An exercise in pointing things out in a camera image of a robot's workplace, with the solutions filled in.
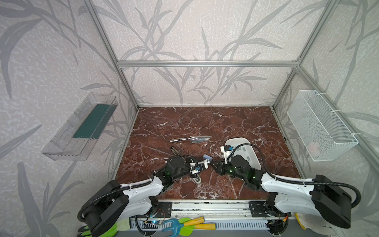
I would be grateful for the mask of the black white stapler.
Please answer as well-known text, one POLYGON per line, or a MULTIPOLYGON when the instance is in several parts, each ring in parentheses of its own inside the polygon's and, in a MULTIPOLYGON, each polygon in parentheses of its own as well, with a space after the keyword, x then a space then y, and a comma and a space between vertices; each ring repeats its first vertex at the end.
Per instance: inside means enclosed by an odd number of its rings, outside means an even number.
MULTIPOLYGON (((180 155, 179 151, 174 147, 172 146, 170 148, 170 150, 172 151, 172 153, 174 155, 180 155)), ((196 184, 200 184, 202 179, 201 177, 198 175, 198 174, 190 174, 190 178, 196 183, 196 184)))

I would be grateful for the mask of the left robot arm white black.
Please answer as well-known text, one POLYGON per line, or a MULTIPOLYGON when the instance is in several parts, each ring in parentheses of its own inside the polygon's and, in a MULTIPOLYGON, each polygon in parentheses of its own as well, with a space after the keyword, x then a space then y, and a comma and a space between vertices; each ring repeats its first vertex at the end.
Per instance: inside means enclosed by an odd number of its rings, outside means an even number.
POLYGON ((122 219, 148 213, 157 202, 156 196, 168 191, 175 181, 197 166, 195 157, 176 155, 146 180, 130 184, 112 180, 81 207, 77 219, 87 225, 91 236, 99 237, 122 219))

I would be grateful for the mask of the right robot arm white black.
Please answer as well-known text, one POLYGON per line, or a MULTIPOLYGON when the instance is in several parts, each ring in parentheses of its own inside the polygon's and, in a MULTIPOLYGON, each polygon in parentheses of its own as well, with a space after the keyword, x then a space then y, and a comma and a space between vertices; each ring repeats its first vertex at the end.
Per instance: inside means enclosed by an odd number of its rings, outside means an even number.
POLYGON ((352 185, 333 182, 326 176, 297 179, 278 176, 267 170, 252 168, 242 156, 230 162, 213 161, 219 175, 244 181, 246 187, 269 194, 266 208, 273 212, 296 212, 322 217, 328 223, 349 229, 351 210, 361 201, 361 192, 352 185))

